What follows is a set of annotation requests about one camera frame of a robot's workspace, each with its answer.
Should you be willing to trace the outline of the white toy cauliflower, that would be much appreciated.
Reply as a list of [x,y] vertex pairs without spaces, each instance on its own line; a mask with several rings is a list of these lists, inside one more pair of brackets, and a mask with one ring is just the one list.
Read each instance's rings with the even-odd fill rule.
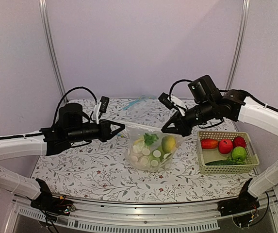
[[149,154],[149,148],[140,149],[138,146],[133,146],[131,149],[128,149],[125,158],[134,168],[147,170],[150,168],[150,165],[148,164]]

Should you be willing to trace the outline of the green toy avocado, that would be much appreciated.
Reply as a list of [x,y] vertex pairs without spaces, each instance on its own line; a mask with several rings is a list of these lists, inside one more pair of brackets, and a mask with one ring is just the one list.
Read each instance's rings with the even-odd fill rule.
[[162,138],[162,149],[165,153],[170,153],[176,146],[174,136],[167,135]]

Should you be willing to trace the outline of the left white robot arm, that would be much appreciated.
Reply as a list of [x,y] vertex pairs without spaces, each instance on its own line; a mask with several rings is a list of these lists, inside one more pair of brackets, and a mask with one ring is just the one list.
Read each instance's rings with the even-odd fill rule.
[[[95,119],[91,120],[80,104],[68,103],[59,109],[58,120],[51,127],[27,134],[1,136],[0,161],[26,156],[57,155],[78,142],[107,142],[123,131],[125,125],[99,119],[99,114],[105,111],[105,106],[96,104],[93,111]],[[0,188],[36,200],[46,211],[56,205],[45,181],[21,176],[2,166]]]

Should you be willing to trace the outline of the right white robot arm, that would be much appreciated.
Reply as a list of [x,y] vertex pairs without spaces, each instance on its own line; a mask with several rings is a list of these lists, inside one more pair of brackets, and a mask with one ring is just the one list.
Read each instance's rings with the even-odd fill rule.
[[[171,92],[161,93],[158,100],[167,109],[175,109],[173,116],[163,125],[163,133],[190,136],[195,126],[212,119],[254,126],[278,137],[278,109],[265,104],[245,90],[220,90],[209,75],[194,81],[187,80],[196,105],[190,109]],[[244,212],[253,204],[253,199],[278,185],[278,159],[264,172],[246,182],[235,200],[234,207]]]

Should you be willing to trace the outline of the white toy radish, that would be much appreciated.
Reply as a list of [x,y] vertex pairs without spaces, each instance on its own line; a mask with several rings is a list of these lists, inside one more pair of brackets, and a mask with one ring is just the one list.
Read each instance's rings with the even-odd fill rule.
[[142,148],[149,148],[151,145],[153,145],[155,142],[157,142],[159,140],[158,135],[155,133],[145,133],[142,136],[145,139],[145,145],[140,146]]

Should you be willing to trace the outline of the light green toy apple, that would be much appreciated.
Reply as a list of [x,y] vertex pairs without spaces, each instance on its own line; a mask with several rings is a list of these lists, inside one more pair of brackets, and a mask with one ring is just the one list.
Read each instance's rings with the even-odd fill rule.
[[148,156],[148,164],[151,167],[159,167],[171,158],[172,153],[165,153],[161,147],[153,150]]

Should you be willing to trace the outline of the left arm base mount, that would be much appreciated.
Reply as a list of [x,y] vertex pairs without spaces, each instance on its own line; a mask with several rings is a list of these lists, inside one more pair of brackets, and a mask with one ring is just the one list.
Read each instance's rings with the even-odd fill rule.
[[66,195],[54,197],[48,185],[41,179],[35,179],[40,186],[40,195],[31,200],[31,207],[40,211],[47,212],[53,215],[68,216],[71,212],[75,211],[74,202],[68,200]]

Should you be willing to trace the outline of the frosted white zip top bag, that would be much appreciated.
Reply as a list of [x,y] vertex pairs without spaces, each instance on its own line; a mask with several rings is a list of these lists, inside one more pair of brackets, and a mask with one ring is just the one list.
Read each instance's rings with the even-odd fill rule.
[[128,148],[125,159],[133,168],[157,172],[172,162],[172,157],[185,141],[180,135],[163,133],[160,128],[126,122],[122,131]]

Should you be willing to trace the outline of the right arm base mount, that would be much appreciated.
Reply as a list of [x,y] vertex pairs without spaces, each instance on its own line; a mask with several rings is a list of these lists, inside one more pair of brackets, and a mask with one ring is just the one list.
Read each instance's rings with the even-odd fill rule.
[[248,192],[251,181],[252,178],[245,182],[238,197],[219,201],[217,203],[217,210],[220,212],[221,216],[229,216],[250,211],[260,206],[258,198],[255,198]]

